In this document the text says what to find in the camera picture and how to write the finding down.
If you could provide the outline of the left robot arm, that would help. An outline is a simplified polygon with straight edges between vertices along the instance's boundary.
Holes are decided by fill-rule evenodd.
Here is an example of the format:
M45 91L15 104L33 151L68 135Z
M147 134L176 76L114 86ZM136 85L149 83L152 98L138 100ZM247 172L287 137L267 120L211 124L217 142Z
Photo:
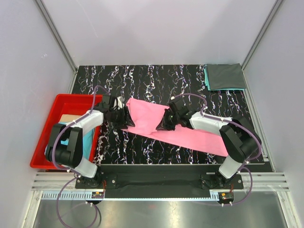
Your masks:
M79 118L65 124L55 124L46 147L46 159L58 169L86 177L90 187L98 188L103 177L97 173L97 165L84 157L83 137L105 122L112 123L118 129L135 126L121 96L104 95L101 102L92 102L91 109Z

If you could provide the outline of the pink t shirt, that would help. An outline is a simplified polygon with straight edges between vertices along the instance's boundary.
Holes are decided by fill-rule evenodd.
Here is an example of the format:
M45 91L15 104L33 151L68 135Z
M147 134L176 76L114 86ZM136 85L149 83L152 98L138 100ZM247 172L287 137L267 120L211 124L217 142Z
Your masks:
M199 152L206 152L222 157L227 157L228 152L219 133L211 128L204 130L192 130L177 125L173 131L156 130L161 122L167 106L153 104L143 100L130 98L126 106L131 115L134 127L128 127L127 131L140 136L185 147Z

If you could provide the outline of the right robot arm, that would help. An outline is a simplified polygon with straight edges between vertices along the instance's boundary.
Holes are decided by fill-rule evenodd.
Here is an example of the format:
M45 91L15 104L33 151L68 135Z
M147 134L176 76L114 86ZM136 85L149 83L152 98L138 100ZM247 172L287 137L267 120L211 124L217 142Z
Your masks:
M233 182L233 176L250 160L262 153L261 140L250 122L243 116L235 118L205 114L191 110L180 98L169 102L156 130L175 130L177 125L194 130L204 130L218 135L228 152L215 177L220 188L227 188Z

